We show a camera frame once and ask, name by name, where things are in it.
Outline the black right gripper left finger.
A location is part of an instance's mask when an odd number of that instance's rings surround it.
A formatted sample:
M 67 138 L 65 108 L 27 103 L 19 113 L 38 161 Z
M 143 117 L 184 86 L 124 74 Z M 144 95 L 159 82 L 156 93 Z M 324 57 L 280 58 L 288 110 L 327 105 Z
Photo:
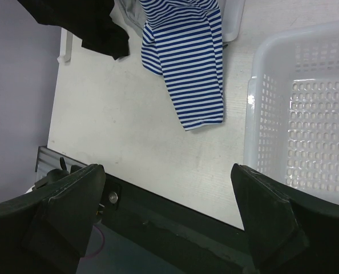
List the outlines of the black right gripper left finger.
M 98 164 L 0 203 L 0 273 L 75 273 L 106 174 Z

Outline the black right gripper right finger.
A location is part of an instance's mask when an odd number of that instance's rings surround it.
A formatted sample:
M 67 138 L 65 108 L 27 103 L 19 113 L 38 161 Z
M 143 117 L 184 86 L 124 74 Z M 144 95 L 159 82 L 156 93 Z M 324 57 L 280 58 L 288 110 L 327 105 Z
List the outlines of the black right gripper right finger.
M 234 164 L 231 181 L 260 273 L 339 273 L 339 205 Z

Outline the blue white striped tank top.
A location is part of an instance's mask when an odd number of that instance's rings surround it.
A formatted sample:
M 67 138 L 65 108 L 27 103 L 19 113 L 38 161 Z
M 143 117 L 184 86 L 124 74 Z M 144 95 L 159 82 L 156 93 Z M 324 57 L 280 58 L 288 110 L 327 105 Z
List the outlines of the blue white striped tank top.
M 217 1 L 141 1 L 143 66 L 164 79 L 184 130 L 224 119 L 223 39 Z

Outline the grey tank top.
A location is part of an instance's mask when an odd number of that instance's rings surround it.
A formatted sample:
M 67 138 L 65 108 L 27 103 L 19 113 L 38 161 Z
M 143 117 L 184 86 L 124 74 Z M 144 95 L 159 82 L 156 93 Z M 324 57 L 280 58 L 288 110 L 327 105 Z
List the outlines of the grey tank top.
M 125 23 L 142 37 L 146 15 L 139 0 L 116 0 Z

